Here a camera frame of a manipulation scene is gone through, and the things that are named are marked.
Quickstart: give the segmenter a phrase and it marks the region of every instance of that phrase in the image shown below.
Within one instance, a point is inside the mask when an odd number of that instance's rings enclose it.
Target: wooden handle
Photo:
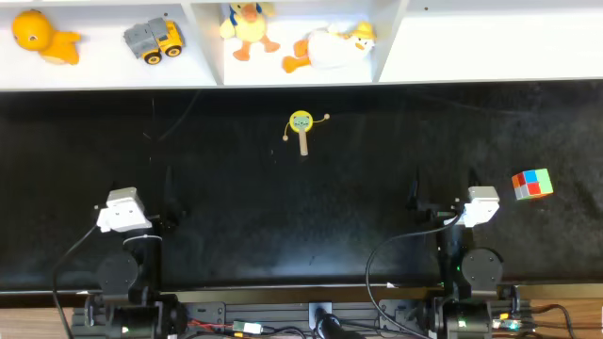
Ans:
[[[303,128],[300,128],[300,154],[302,156],[307,156],[308,155],[308,141],[305,138],[305,130]]]

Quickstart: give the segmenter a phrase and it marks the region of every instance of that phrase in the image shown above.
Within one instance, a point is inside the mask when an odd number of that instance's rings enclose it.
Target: rubik's cube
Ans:
[[[526,170],[513,177],[513,188],[518,200],[544,197],[553,193],[548,170]]]

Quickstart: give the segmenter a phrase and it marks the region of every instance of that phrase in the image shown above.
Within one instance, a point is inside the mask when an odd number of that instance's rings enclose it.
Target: duck's beak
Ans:
[[[245,7],[241,10],[241,15],[243,15],[243,19],[250,23],[257,20],[257,11],[255,10],[254,3],[250,3],[245,5]]]

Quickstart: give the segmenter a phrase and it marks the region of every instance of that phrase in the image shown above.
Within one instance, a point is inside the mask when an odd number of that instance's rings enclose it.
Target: toy truck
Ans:
[[[180,29],[173,21],[156,18],[148,24],[135,24],[123,33],[123,38],[136,58],[141,58],[149,65],[161,61],[162,51],[168,57],[178,57],[185,43]]]

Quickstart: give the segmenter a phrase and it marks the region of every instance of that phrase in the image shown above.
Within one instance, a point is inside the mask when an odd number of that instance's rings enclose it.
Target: black table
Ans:
[[[361,283],[374,246],[417,229],[404,208],[417,168],[432,201],[464,196],[470,169],[497,188],[500,210],[474,232],[506,282],[601,281],[602,84],[206,90],[185,117],[194,91],[2,94],[0,290],[49,290],[91,207],[136,186],[155,210],[167,166],[189,216],[164,237],[166,290]],[[298,109],[332,117],[305,158],[297,136],[282,140]],[[540,168],[555,193],[517,202],[511,177]],[[95,288],[121,242],[94,236],[61,289]],[[435,254],[432,236],[400,241],[374,281],[435,285]]]

